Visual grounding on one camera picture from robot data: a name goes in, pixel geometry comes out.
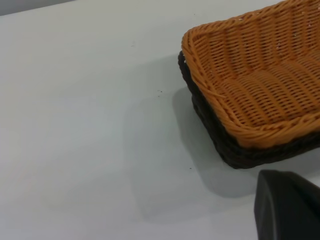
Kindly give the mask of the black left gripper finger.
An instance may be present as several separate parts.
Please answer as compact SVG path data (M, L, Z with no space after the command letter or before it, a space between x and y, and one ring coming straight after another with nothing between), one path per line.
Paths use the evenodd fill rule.
M262 170L254 217L260 240L318 240L320 188L294 172Z

